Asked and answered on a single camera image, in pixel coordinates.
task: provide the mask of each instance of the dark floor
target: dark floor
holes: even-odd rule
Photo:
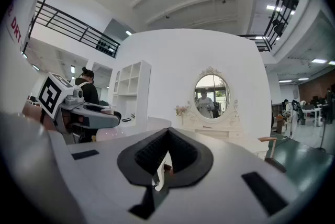
[[[300,191],[306,190],[323,176],[334,159],[334,156],[329,153],[321,152],[290,138],[284,139],[283,135],[272,133],[271,137],[278,138],[273,158],[287,169],[287,177]],[[270,157],[271,149],[272,142],[269,144],[266,157]]]

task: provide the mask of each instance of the white vanity table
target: white vanity table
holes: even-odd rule
[[[199,112],[199,109],[196,107],[194,102],[194,95],[197,88],[200,88],[198,87],[199,82],[201,79],[209,75],[218,76],[225,82],[225,86],[227,88],[227,109],[221,116],[213,119],[204,117]],[[188,111],[182,116],[176,116],[182,117],[180,128],[236,144],[264,160],[266,152],[269,149],[269,143],[261,142],[255,136],[250,136],[250,131],[246,132],[243,130],[238,113],[238,100],[235,99],[233,85],[229,83],[227,76],[218,70],[209,67],[201,72],[191,88],[190,100],[187,102]]]

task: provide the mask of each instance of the black strap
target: black strap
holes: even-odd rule
[[[44,109],[42,109],[42,114],[41,114],[41,118],[40,118],[40,123],[43,125],[44,122],[44,117],[46,116],[46,111]]]

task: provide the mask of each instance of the gray floor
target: gray floor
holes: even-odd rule
[[[304,126],[298,124],[292,138],[301,144],[318,148],[321,145],[323,126],[314,127],[313,120],[314,118],[307,118]],[[289,136],[289,126],[287,128],[285,136]],[[335,155],[335,121],[330,125],[326,125],[322,148],[327,153]]]

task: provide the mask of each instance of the cable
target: cable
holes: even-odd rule
[[[35,25],[35,23],[36,23],[36,20],[37,20],[39,14],[41,13],[42,8],[43,8],[43,6],[44,6],[45,3],[46,3],[46,0],[43,0],[40,9],[38,10],[37,15],[35,16],[35,18],[34,18],[32,24],[31,24],[31,28],[30,28],[30,31],[29,31],[29,34],[28,34],[28,42],[29,42],[29,40],[30,40],[30,36],[31,36],[31,33],[32,33],[32,29],[34,28],[34,25]],[[25,47],[24,47],[24,49],[23,49],[23,51],[22,51],[23,53],[26,52],[26,48],[27,48],[28,42],[26,42],[26,44],[25,44]]]

